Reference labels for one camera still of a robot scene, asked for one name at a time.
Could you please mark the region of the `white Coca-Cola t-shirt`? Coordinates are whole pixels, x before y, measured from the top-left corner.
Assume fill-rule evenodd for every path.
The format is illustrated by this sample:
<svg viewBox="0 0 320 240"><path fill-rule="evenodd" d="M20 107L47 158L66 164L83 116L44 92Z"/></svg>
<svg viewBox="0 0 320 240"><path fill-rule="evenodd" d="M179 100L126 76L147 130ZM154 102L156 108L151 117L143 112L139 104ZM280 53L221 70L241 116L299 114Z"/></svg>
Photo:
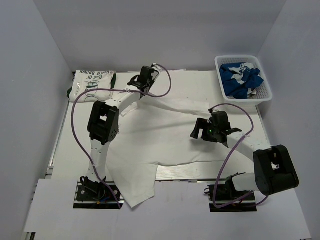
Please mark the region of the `white Coca-Cola t-shirt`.
<svg viewBox="0 0 320 240"><path fill-rule="evenodd" d="M225 160L227 147L190 137L196 120L208 118L209 107L190 99L148 97L120 115L106 167L131 208L155 195L158 166Z"/></svg>

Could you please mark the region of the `blue and white t-shirt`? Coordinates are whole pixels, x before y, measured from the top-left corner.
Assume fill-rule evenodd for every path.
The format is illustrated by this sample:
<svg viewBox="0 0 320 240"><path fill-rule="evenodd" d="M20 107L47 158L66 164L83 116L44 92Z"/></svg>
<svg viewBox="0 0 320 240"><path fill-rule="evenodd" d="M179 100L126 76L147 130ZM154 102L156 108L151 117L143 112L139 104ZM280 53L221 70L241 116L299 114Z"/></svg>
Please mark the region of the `blue and white t-shirt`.
<svg viewBox="0 0 320 240"><path fill-rule="evenodd" d="M264 82L261 71L248 62L222 64L219 73L225 95L234 99L244 100L255 95Z"/></svg>

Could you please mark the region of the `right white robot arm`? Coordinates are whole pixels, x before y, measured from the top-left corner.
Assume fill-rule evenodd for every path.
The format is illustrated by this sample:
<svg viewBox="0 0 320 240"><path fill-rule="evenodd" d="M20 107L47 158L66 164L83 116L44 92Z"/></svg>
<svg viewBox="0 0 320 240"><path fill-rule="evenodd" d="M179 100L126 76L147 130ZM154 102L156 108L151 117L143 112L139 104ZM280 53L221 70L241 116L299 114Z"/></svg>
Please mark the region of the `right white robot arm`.
<svg viewBox="0 0 320 240"><path fill-rule="evenodd" d="M209 119L198 118L191 138L219 143L253 162L252 173L236 173L227 177L225 192L231 199L259 191L270 196L299 186L299 177L288 149L271 146L250 137L239 128L232 128L225 111L211 113Z"/></svg>

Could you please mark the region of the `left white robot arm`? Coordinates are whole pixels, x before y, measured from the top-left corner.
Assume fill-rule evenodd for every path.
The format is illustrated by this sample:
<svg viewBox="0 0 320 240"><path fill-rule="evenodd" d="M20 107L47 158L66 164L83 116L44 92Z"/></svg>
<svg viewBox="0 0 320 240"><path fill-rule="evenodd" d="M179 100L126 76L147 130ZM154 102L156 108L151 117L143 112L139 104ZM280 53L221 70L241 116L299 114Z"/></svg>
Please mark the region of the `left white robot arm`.
<svg viewBox="0 0 320 240"><path fill-rule="evenodd" d="M106 161L110 143L116 138L119 129L119 116L131 104L148 93L160 71L153 64L143 66L140 74L134 76L124 92L116 94L105 102L93 104L87 130L91 143L90 157L93 163L86 176L80 178L82 184L99 183L106 180Z"/></svg>

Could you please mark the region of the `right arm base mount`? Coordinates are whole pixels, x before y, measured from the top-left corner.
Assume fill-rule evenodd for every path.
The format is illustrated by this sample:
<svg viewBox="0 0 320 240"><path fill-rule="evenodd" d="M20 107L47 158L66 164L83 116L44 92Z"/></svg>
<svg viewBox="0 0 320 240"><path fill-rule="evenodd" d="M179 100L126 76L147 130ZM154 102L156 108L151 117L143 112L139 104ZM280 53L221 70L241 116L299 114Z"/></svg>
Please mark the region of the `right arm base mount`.
<svg viewBox="0 0 320 240"><path fill-rule="evenodd" d="M217 208L214 206L214 184L208 185L203 193L209 199L209 210L211 213L240 213L240 212L256 212L256 198L255 195L252 193L251 195L247 196L246 198L234 202L228 206ZM243 195L247 194L248 191L242 191L240 193L235 193L234 195L230 194L230 191L227 189L225 184L219 184L217 186L217 192L215 196L215 202L217 205L223 205L229 203L237 198L242 197Z"/></svg>

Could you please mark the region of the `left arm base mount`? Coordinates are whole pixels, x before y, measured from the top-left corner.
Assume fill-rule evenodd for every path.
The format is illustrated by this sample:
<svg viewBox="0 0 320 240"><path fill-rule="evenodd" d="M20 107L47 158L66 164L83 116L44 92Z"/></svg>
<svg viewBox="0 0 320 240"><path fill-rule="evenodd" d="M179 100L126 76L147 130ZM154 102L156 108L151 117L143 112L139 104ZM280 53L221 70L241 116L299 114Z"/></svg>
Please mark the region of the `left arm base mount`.
<svg viewBox="0 0 320 240"><path fill-rule="evenodd" d="M120 190L113 182L107 183L110 188L101 182L93 182L86 176L80 177L77 182L74 209L87 210L119 210L124 204Z"/></svg>

